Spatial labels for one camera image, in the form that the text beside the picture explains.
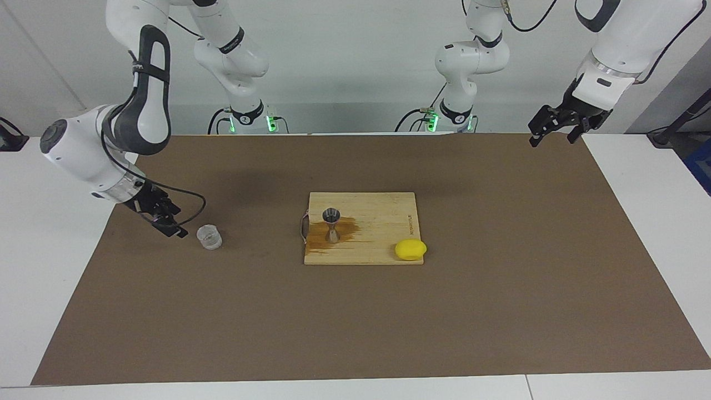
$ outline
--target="brown table mat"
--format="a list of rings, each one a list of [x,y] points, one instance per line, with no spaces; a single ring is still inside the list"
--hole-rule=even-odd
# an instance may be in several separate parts
[[[35,385],[711,368],[582,142],[174,137],[138,164],[208,208],[183,240],[114,210]],[[311,191],[414,191],[424,266],[302,265]]]

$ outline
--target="white wall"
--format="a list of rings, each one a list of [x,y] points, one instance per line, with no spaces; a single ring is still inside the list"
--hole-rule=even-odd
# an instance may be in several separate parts
[[[702,94],[711,88],[711,40],[696,53],[686,66],[647,107],[628,132],[649,132],[665,127],[684,113]],[[711,131],[711,112],[689,121],[681,132]]]
[[[0,37],[0,114],[40,135],[57,115],[125,99],[131,60],[105,27],[103,1],[0,0],[0,7],[3,3],[0,33],[13,33]],[[512,3],[518,24],[529,26],[549,1]],[[560,1],[532,33],[506,27],[509,67],[477,78],[474,112],[481,116],[480,131],[524,132],[543,103],[558,104],[594,42],[594,34],[575,18],[573,3]],[[271,68],[260,80],[261,94],[289,118],[294,132],[392,130],[406,111],[429,105],[442,86],[434,68],[437,48],[471,38],[457,0],[230,4],[245,30],[268,50]],[[194,27],[185,9],[171,15]],[[18,22],[14,26],[6,23],[12,19]],[[711,36],[710,21],[707,13],[672,48],[652,81],[625,94],[603,131],[625,132],[632,125]],[[223,90],[194,61],[193,37],[172,24],[168,35],[175,133],[203,133],[212,111],[225,105]]]

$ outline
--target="green led light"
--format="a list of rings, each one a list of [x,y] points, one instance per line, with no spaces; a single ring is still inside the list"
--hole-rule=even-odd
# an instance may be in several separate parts
[[[269,128],[269,133],[276,132],[278,129],[276,122],[274,122],[274,118],[269,115],[267,115],[267,127]]]
[[[427,124],[427,130],[434,132],[437,130],[437,123],[439,122],[439,115],[432,113],[432,117],[429,119]]]

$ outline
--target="black cable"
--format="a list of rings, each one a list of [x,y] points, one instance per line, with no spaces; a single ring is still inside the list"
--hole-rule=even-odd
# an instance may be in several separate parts
[[[177,22],[175,19],[173,19],[172,16],[168,17],[168,19],[171,20],[171,21],[173,21],[174,24],[176,24],[177,26],[180,26],[182,29],[184,29],[186,32],[192,34],[193,36],[196,36],[196,37],[198,37],[198,38],[202,38],[202,37],[203,37],[202,35],[198,35],[197,33],[191,31],[190,29],[188,29],[188,28],[187,28],[185,25],[183,25],[182,23]]]
[[[24,133],[22,133],[22,131],[20,130],[20,128],[16,127],[14,123],[12,123],[12,122],[6,120],[5,118],[0,117],[0,121],[5,122],[5,123],[7,124],[7,126],[11,127],[11,128],[14,129],[15,131],[17,131],[17,133],[19,133],[20,136],[27,136],[27,135],[25,135]]]
[[[218,115],[222,114],[223,112],[226,112],[224,108],[220,108],[219,110],[215,111],[215,114],[213,114],[213,117],[210,118],[210,124],[208,125],[208,135],[213,132],[213,124],[215,123],[215,120],[218,118]]]
[[[704,114],[706,114],[707,112],[709,112],[709,110],[711,110],[711,107],[708,107],[706,110],[703,110],[702,112],[699,112],[698,114],[696,114],[696,115],[694,115],[693,117],[689,118],[689,120],[688,120],[687,122],[691,122],[691,121],[693,121],[693,120],[695,120],[695,119],[701,117],[702,115],[704,115]],[[664,130],[664,129],[670,127],[670,126],[671,126],[671,125],[667,125],[667,126],[665,126],[665,127],[659,127],[659,128],[656,128],[656,129],[652,129],[651,131],[645,133],[645,135],[649,135],[650,133],[657,132],[658,130]]]
[[[420,122],[419,125],[420,125],[420,127],[421,127],[421,126],[422,126],[422,122],[427,122],[427,121],[429,121],[427,118],[420,118],[420,119],[414,121],[414,122],[412,123],[412,125],[410,125],[410,132],[414,132],[413,129],[415,128],[415,124],[417,124],[418,122]]]
[[[476,124],[474,125],[474,131],[472,133],[476,133],[476,128],[479,127],[479,116],[474,115],[472,118],[476,118]]]
[[[445,82],[444,85],[442,85],[442,89],[439,89],[439,93],[437,93],[437,95],[434,96],[434,100],[432,101],[432,104],[429,105],[429,108],[433,108],[433,107],[434,107],[434,104],[437,102],[437,99],[438,99],[439,96],[442,94],[442,92],[444,92],[444,88],[445,88],[446,86],[447,86],[447,82]],[[422,129],[422,123],[420,123],[420,124],[419,124],[419,127],[417,127],[417,131],[419,132],[420,129]]]
[[[218,135],[220,134],[220,122],[229,122],[230,126],[232,125],[232,121],[230,121],[230,118],[222,118],[218,121],[218,124],[215,125],[215,131],[217,131]]]
[[[409,116],[412,115],[412,114],[416,114],[416,113],[418,113],[418,112],[422,112],[422,111],[420,111],[419,108],[415,108],[414,110],[412,110],[412,111],[410,111],[409,113],[405,114],[405,116],[402,117],[402,119],[400,120],[400,122],[397,123],[397,127],[395,127],[395,131],[393,131],[393,132],[397,132],[398,130],[400,130],[400,126],[402,125],[403,122],[405,122],[405,120],[407,119],[407,117],[409,117]]]
[[[540,24],[542,24],[543,21],[545,21],[546,18],[548,18],[548,14],[550,14],[550,12],[553,10],[553,7],[555,6],[555,4],[556,4],[557,2],[558,2],[558,0],[553,0],[553,2],[552,2],[552,3],[550,4],[550,6],[548,7],[548,10],[545,12],[545,14],[543,14],[543,16],[541,17],[541,19],[540,19],[534,26],[531,26],[530,28],[519,28],[518,26],[516,26],[516,24],[513,22],[513,16],[511,15],[511,11],[510,11],[510,10],[508,10],[508,12],[506,12],[506,18],[508,19],[508,22],[511,24],[511,26],[512,26],[515,30],[517,30],[517,31],[519,31],[519,32],[524,32],[524,33],[525,33],[525,32],[531,32],[532,30],[534,30],[534,29],[536,29],[537,27],[539,27]]]
[[[278,120],[284,121],[284,125],[287,126],[287,133],[291,133],[291,132],[289,131],[289,123],[287,122],[287,119],[286,119],[286,118],[284,118],[284,117],[274,117],[274,120],[275,120],[275,121],[278,121]]]
[[[118,116],[118,114],[126,107],[126,105],[127,105],[131,100],[133,100],[133,98],[136,96],[136,91],[137,91],[137,89],[136,89],[136,88],[133,88],[133,91],[131,91],[131,95],[129,96],[129,98],[128,98],[123,104],[121,104],[120,106],[116,107],[113,111],[111,111],[111,113],[107,116],[107,126],[111,127],[111,122],[113,121],[113,119],[114,119],[116,116]],[[170,228],[180,228],[180,227],[182,227],[183,225],[185,225],[186,223],[188,223],[188,222],[192,221],[193,219],[197,218],[197,217],[203,212],[203,210],[205,209],[205,207],[208,205],[208,200],[207,200],[202,194],[195,193],[194,191],[189,191],[189,190],[185,190],[185,189],[179,189],[179,188],[172,187],[172,186],[169,186],[169,185],[166,185],[166,184],[162,184],[162,183],[160,183],[160,182],[158,182],[158,181],[154,181],[153,179],[148,179],[148,178],[146,178],[146,177],[143,176],[143,175],[137,174],[136,172],[133,172],[133,171],[130,170],[129,168],[125,167],[123,164],[121,164],[120,162],[118,162],[118,161],[114,158],[114,156],[112,156],[111,153],[109,152],[109,148],[108,148],[108,146],[107,146],[107,144],[106,144],[106,132],[104,132],[103,129],[101,129],[101,135],[100,135],[100,136],[101,136],[101,147],[104,149],[104,153],[106,154],[107,157],[109,157],[109,159],[111,160],[111,162],[113,162],[114,164],[116,164],[117,167],[123,169],[124,171],[128,172],[129,174],[133,175],[134,177],[139,178],[139,179],[143,179],[144,181],[150,182],[151,184],[153,184],[153,185],[155,185],[155,186],[159,186],[159,187],[162,187],[162,188],[164,188],[164,189],[168,189],[168,190],[172,190],[172,191],[177,191],[177,192],[184,193],[184,194],[189,194],[189,195],[191,195],[191,196],[198,197],[200,200],[203,201],[203,203],[202,203],[202,205],[200,206],[200,209],[198,210],[198,212],[194,213],[190,218],[186,219],[186,220],[183,221],[183,222],[175,223],[175,224],[172,224],[172,225],[166,225],[166,226],[168,226],[168,227],[170,227]]]
[[[684,33],[684,31],[686,31],[687,28],[689,28],[689,26],[691,26],[691,24],[694,23],[694,21],[696,21],[701,16],[701,14],[703,14],[703,12],[705,10],[706,10],[706,0],[702,0],[701,1],[701,9],[699,10],[699,12],[696,13],[696,15],[694,15],[694,18],[692,18],[691,21],[687,22],[686,25],[684,25],[684,27],[681,28],[681,31],[679,31],[679,33],[677,33],[676,36],[674,36],[674,38],[671,40],[671,42],[669,42],[669,44],[666,45],[664,50],[662,50],[662,52],[659,53],[659,57],[657,57],[657,60],[654,61],[654,65],[652,65],[652,68],[649,70],[649,73],[647,74],[647,76],[643,80],[636,80],[633,83],[633,85],[643,85],[644,83],[646,83],[649,80],[649,78],[654,73],[654,70],[657,69],[657,65],[659,65],[659,62],[662,61],[662,57],[664,57],[667,50],[669,50],[669,48],[674,44],[676,39],[678,39],[679,36],[681,36]]]

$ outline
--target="clear plastic cup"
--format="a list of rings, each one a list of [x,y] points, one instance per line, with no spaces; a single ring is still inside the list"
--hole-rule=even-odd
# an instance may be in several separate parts
[[[198,240],[204,248],[215,250],[222,245],[222,236],[218,232],[218,227],[214,225],[204,225],[198,229]]]

